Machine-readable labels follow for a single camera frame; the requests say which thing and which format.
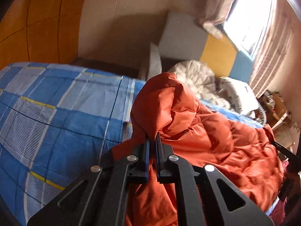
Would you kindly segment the white printed pillow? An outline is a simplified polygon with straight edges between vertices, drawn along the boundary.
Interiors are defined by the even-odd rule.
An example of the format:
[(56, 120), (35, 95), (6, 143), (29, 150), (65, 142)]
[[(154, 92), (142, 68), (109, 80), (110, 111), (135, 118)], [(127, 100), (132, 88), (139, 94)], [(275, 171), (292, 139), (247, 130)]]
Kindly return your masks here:
[(259, 103), (248, 83), (229, 77), (220, 78), (220, 88), (226, 91), (229, 103), (241, 115), (259, 108)]

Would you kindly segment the beige quilted blanket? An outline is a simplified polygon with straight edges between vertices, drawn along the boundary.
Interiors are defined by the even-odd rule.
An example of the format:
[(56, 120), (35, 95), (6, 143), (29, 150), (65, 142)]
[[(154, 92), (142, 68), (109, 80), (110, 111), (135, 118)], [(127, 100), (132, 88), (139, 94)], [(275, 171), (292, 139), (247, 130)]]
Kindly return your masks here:
[(201, 61), (190, 60), (175, 64), (170, 70), (179, 81), (184, 83), (200, 99), (227, 110), (233, 110), (226, 99), (226, 93), (217, 88), (215, 73)]

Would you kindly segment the blue plaid bed sheet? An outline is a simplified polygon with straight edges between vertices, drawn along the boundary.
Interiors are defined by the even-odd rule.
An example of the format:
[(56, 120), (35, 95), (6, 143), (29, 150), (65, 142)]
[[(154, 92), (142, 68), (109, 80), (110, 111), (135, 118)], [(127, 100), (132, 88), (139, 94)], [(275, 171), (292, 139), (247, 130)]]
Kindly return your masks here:
[(27, 225), (110, 149), (129, 139), (148, 81), (79, 66), (19, 62), (1, 70), (1, 225)]

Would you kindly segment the grey yellow blue headboard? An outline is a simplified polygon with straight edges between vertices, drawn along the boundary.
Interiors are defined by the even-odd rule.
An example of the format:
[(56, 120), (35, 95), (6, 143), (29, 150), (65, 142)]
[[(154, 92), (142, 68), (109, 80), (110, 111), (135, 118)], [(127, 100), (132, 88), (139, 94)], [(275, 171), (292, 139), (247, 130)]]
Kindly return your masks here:
[(170, 11), (159, 45), (163, 70), (186, 60), (200, 60), (207, 64), (217, 77), (248, 82), (253, 61), (244, 51), (237, 50), (230, 39), (223, 35), (216, 39), (197, 24), (189, 14)]

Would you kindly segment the wooden desk with clutter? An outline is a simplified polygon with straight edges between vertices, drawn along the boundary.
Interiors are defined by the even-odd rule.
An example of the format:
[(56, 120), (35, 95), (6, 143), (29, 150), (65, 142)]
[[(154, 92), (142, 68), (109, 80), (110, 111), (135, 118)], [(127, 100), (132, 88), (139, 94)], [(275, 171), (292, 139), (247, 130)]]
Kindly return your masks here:
[(275, 130), (283, 124), (291, 124), (291, 113), (279, 92), (266, 90), (260, 97), (259, 103), (265, 110), (267, 123)]

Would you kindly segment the striped pink curtain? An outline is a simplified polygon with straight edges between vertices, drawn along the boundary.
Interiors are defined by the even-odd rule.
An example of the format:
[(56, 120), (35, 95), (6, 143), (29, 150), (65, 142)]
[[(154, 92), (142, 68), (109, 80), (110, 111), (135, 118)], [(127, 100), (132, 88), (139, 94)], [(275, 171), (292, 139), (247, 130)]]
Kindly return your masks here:
[(253, 61), (249, 85), (260, 96), (288, 54), (295, 19), (298, 0), (206, 0), (198, 23), (214, 39), (226, 36), (247, 53)]

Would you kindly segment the orange down jacket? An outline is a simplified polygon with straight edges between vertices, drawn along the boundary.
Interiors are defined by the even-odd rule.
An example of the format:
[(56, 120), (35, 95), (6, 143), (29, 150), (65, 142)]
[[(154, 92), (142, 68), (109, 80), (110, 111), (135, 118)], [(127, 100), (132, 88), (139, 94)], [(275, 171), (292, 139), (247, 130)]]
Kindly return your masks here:
[(162, 73), (146, 82), (131, 120), (131, 139), (111, 149), (115, 161), (160, 136), (191, 165), (214, 165), (263, 212), (277, 198), (284, 171), (271, 128), (254, 128), (210, 110), (175, 74)]

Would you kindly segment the maroon cloth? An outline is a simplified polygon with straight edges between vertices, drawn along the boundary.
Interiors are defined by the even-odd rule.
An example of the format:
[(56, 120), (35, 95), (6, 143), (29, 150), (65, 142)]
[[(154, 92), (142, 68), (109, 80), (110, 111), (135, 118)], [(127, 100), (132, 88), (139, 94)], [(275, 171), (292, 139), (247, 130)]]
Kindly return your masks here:
[(274, 225), (296, 225), (294, 219), (295, 202), (293, 197), (299, 193), (299, 175), (292, 174), (289, 171), (287, 171), (287, 167), (289, 166), (288, 161), (283, 161), (282, 165), (285, 172), (285, 178), (288, 177), (289, 179), (292, 179), (293, 185), (291, 189), (289, 189), (288, 196), (286, 197), (286, 199), (283, 202), (278, 201), (275, 208), (270, 214), (270, 218), (274, 222)]

